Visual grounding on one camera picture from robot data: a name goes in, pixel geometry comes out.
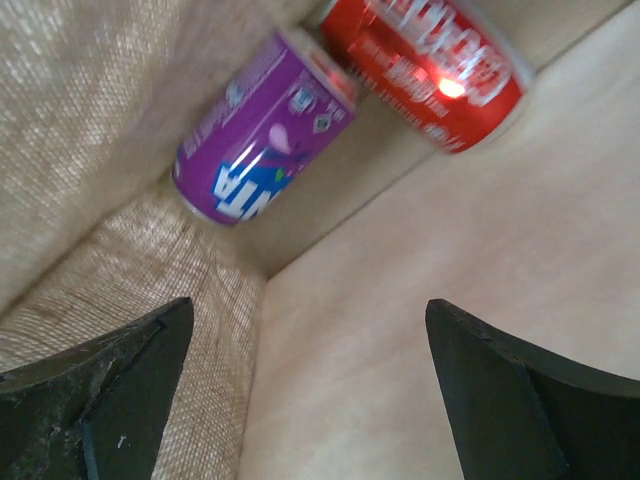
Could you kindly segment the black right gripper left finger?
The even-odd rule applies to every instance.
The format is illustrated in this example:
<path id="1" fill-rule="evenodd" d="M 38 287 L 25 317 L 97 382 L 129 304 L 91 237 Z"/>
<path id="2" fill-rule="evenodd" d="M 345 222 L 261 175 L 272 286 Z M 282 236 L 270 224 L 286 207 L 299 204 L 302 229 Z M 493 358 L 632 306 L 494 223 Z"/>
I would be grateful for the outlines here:
<path id="1" fill-rule="evenodd" d="M 3 371 L 2 478 L 151 478 L 193 326 L 192 300 L 177 298 Z"/>

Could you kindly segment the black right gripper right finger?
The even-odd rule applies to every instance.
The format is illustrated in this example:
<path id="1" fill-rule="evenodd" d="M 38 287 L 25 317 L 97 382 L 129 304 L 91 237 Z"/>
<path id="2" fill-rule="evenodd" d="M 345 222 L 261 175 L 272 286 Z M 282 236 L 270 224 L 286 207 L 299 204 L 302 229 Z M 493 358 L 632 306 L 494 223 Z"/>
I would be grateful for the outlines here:
<path id="1" fill-rule="evenodd" d="M 636 479 L 639 383 L 432 299 L 426 331 L 467 479 Z"/>

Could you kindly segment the tan canvas tote bag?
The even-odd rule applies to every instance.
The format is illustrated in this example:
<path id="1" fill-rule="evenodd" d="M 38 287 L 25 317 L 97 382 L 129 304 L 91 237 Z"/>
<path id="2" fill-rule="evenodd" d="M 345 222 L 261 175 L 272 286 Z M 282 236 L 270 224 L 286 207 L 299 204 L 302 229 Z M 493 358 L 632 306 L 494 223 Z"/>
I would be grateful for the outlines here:
<path id="1" fill-rule="evenodd" d="M 196 217 L 177 145 L 318 7 L 1 5 L 1 367 L 190 297 L 157 479 L 460 478 L 433 298 L 639 375 L 638 3 L 481 1 L 537 71 L 502 135 L 446 156 L 369 94 L 255 220 Z"/>

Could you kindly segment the purple fanta can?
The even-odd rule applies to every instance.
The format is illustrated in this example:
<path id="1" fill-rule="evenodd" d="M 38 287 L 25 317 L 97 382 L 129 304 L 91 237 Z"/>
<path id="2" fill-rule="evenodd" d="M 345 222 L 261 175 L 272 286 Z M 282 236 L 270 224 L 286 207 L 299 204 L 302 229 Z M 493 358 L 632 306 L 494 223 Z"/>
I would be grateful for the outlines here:
<path id="1" fill-rule="evenodd" d="M 307 32 L 275 31 L 178 147 L 178 192 L 219 224 L 256 217 L 353 121 L 357 96 Z"/>

